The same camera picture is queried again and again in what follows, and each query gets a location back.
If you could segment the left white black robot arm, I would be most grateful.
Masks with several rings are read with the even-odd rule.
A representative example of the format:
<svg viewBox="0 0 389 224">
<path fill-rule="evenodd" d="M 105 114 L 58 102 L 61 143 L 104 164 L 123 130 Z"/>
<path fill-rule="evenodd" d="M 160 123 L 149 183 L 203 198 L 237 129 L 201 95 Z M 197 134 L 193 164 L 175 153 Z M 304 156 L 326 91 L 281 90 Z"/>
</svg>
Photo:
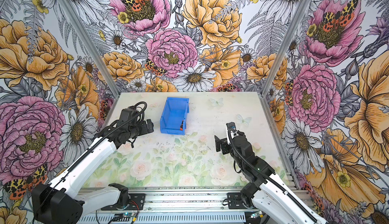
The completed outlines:
<svg viewBox="0 0 389 224">
<path fill-rule="evenodd" d="M 128 188 L 111 183 L 108 187 L 85 195 L 79 194 L 93 172 L 126 142 L 134 144 L 139 136 L 154 131 L 145 119 L 144 101 L 125 108 L 119 119 L 96 135 L 87 150 L 63 173 L 49 183 L 40 183 L 31 193 L 33 222 L 43 224 L 76 224 L 82 217 L 106 206 L 125 209 L 130 203 Z"/>
</svg>

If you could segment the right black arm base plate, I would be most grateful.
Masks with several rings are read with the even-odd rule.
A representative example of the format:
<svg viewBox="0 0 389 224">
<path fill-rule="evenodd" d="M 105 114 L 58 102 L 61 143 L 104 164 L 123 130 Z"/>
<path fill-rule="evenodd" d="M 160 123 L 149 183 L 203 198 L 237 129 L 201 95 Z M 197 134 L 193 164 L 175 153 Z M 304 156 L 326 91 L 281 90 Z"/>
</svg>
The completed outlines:
<svg viewBox="0 0 389 224">
<path fill-rule="evenodd" d="M 222 204 L 223 206 L 227 206 L 228 209 L 252 209 L 252 207 L 249 207 L 243 202 L 241 193 L 227 193 L 227 198 L 223 200 Z"/>
</svg>

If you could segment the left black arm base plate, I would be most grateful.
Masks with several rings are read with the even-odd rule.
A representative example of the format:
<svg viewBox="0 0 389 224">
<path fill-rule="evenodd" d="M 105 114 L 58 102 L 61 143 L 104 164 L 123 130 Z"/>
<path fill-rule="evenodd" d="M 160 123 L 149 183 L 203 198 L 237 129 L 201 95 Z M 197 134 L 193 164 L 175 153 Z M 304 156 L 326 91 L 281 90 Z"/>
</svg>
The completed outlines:
<svg viewBox="0 0 389 224">
<path fill-rule="evenodd" d="M 128 197 L 124 199 L 124 201 L 119 201 L 118 203 L 114 205 L 109 205 L 106 207 L 103 207 L 101 210 L 104 211 L 114 211 L 114 210 L 143 210 L 144 204 L 145 204 L 145 197 L 146 194 L 139 194 L 139 193 L 129 193 Z"/>
</svg>

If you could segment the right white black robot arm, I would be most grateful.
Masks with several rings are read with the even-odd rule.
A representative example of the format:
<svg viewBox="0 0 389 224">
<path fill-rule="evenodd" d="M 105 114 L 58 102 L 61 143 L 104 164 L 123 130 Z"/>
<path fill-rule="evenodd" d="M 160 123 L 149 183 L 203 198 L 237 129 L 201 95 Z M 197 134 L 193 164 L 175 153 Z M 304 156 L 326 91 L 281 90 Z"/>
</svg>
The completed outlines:
<svg viewBox="0 0 389 224">
<path fill-rule="evenodd" d="M 215 137 L 217 152 L 229 154 L 234 167 L 248 180 L 241 189 L 244 206 L 265 212 L 280 224 L 327 224 L 323 217 L 309 208 L 282 181 L 275 170 L 253 152 L 245 134 L 237 130 L 234 122 L 226 124 L 227 136 Z"/>
</svg>

